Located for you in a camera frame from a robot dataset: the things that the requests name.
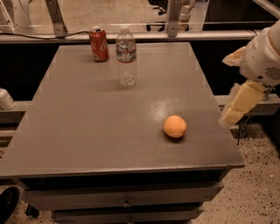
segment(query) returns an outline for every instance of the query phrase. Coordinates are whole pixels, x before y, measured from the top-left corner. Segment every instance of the floor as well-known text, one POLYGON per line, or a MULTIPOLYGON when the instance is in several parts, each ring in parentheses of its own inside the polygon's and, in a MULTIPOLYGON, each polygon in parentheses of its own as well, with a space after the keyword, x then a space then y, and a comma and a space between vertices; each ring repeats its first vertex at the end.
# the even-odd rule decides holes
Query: floor
MULTIPOLYGON (((280 223, 280 159, 274 142, 260 124, 248 126, 250 139, 242 138, 239 149, 246 166, 232 170, 224 179, 224 188, 192 224, 279 224, 280 223)), ((2 192, 9 185, 1 185, 2 192)), ((37 219, 25 214, 27 205, 20 200, 6 224, 51 224, 50 212, 37 219)))

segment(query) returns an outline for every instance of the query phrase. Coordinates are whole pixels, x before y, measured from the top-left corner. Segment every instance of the plastic water bottle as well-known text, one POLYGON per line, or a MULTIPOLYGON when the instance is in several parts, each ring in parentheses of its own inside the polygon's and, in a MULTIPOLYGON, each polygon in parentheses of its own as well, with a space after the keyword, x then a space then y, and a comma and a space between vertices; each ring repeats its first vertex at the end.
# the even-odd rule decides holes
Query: plastic water bottle
POLYGON ((4 88, 0 88, 0 107, 1 109, 13 109, 16 103, 11 98, 11 95, 4 88))
POLYGON ((137 84, 137 45, 127 25, 122 25, 115 41, 121 86, 131 88, 137 84))

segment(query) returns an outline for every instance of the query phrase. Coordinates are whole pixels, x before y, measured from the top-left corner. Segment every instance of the black shoe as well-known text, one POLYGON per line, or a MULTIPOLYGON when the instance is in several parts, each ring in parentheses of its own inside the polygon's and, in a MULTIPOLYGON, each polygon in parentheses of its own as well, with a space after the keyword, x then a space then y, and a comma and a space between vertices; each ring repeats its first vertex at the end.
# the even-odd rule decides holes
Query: black shoe
POLYGON ((9 187, 0 195, 0 224, 4 224, 18 204, 19 191, 15 186, 9 187))

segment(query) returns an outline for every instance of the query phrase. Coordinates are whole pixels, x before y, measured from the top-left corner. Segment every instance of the table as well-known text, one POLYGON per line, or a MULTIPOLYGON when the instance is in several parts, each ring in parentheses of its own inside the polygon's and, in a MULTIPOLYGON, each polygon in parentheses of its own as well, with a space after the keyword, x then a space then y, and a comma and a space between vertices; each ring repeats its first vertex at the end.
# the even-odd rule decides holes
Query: table
POLYGON ((122 88, 115 46, 62 45, 0 163, 24 200, 58 223, 188 221, 244 166, 189 43, 137 44, 137 84, 122 88), (181 139, 163 132, 183 117, 181 139))

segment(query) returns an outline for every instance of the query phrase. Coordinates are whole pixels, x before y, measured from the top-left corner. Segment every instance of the red soda can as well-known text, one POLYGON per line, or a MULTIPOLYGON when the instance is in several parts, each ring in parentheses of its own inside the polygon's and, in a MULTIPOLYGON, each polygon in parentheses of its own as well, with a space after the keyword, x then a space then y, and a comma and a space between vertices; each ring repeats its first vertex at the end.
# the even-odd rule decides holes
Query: red soda can
POLYGON ((94 26, 89 31, 91 49, 95 61, 105 61, 109 59, 106 32, 100 26, 94 26))

